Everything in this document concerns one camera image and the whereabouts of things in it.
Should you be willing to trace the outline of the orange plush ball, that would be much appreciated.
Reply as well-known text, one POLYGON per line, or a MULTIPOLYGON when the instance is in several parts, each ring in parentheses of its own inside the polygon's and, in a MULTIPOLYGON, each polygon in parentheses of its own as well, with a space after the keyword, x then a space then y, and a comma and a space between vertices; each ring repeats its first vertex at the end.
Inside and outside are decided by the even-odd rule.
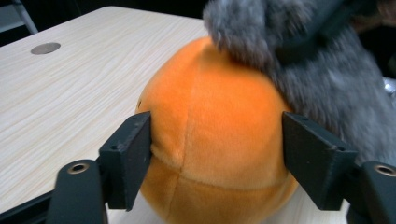
POLYGON ((141 192, 169 224, 259 224, 297 188, 282 149, 287 104, 262 73, 190 42, 148 82, 151 165, 141 192))

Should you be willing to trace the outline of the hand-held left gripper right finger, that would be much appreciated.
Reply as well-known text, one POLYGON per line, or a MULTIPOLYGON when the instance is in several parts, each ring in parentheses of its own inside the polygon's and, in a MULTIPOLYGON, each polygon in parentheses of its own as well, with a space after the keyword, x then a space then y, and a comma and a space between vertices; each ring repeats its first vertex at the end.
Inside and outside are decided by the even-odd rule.
POLYGON ((334 134, 304 116, 282 114, 284 162, 314 202, 336 211, 343 201, 339 189, 358 152, 334 134))

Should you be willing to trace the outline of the white metal stand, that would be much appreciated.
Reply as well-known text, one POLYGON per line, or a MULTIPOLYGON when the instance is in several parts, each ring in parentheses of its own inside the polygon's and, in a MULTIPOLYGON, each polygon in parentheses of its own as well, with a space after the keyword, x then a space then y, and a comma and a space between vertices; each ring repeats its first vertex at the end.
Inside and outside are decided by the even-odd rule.
POLYGON ((0 0, 0 33, 25 26, 31 35, 38 30, 21 0, 0 0))

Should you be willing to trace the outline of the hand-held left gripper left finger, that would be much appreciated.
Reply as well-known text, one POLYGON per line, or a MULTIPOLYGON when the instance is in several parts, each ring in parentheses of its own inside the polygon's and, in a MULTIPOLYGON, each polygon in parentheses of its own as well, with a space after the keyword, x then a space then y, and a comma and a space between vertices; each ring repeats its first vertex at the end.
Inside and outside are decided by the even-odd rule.
POLYGON ((99 149, 99 165, 107 186, 105 198, 110 209, 133 209, 150 165, 150 122, 149 112, 129 117, 99 149))

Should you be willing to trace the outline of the grey fluffy towel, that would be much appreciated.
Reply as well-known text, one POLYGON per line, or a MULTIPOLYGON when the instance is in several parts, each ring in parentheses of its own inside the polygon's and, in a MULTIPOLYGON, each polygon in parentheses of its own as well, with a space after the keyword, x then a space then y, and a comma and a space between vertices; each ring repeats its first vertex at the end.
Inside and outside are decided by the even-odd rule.
POLYGON ((310 59, 283 65, 276 57, 318 11, 319 0, 211 0, 203 19, 218 49, 268 76, 296 113, 356 148, 359 163, 396 166, 396 105, 351 27, 310 59))

